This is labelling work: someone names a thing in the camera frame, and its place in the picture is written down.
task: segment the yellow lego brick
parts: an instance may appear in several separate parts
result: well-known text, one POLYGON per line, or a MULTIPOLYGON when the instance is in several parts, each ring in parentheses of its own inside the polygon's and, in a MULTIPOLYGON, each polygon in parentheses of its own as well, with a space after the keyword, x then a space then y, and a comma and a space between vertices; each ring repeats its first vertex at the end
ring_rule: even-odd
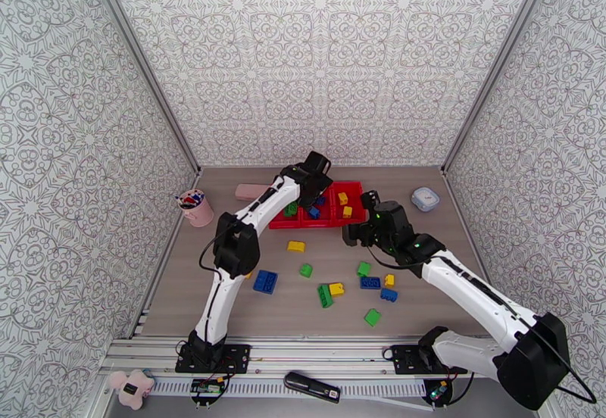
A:
POLYGON ((385 287, 390 289, 391 287, 394 286, 394 284, 395 284, 395 277, 393 274, 388 274, 387 276, 385 276, 385 287))
POLYGON ((303 253, 305 251, 305 242, 289 241, 289 246, 286 248, 286 250, 303 253))
POLYGON ((345 294, 345 287, 340 282, 329 284, 328 289, 330 290, 331 297, 340 297, 345 294))

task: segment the white container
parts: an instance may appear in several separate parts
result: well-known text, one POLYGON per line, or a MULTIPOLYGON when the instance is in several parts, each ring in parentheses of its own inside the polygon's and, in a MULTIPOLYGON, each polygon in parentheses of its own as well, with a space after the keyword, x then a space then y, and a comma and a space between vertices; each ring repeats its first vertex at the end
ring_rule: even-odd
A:
POLYGON ((440 203, 440 197, 426 186, 415 189, 411 200, 422 212, 429 212, 440 203))

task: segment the pink eraser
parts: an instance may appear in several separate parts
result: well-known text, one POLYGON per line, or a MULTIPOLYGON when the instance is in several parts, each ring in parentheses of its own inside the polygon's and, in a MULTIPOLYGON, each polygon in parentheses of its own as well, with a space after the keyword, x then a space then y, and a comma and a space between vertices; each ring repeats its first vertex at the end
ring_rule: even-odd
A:
POLYGON ((254 201, 267 191, 266 185, 249 185, 242 183, 236 188, 236 199, 239 201, 254 201))

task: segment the pencil holder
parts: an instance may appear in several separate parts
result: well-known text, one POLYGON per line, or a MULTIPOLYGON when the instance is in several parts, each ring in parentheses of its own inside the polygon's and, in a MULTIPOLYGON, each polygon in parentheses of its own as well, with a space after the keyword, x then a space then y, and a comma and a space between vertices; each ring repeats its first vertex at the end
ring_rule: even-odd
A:
MULTIPOLYGON (((188 195, 193 195, 194 192, 195 190, 193 189, 184 192, 181 195, 181 198, 185 198, 188 195)), ((214 217, 213 209, 208 203, 206 196, 203 197, 202 202, 200 202, 199 205, 192 208, 181 207, 181 210, 183 211, 183 216, 187 218, 191 225, 195 226, 196 228, 202 228, 203 226, 208 225, 214 217)))

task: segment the blue lego brick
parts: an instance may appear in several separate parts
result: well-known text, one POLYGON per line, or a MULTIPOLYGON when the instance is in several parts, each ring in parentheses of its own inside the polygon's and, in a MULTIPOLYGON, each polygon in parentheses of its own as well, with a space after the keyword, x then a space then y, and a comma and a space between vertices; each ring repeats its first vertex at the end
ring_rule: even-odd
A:
POLYGON ((381 279, 378 277, 361 277, 360 278, 361 289, 380 289, 381 279))
POLYGON ((273 294, 273 289, 276 287, 277 280, 278 275, 276 273, 261 270, 259 271, 259 274, 257 274, 257 280, 255 280, 255 284, 252 286, 252 289, 256 290, 257 292, 263 292, 271 295, 273 294))
POLYGON ((316 207, 311 206, 308 208, 308 213, 309 216, 311 218, 313 218, 314 220, 317 220, 318 218, 320 218, 320 211, 318 209, 316 209, 316 207))
POLYGON ((393 303, 398 299, 398 293, 395 290, 382 289, 381 299, 391 301, 393 303))

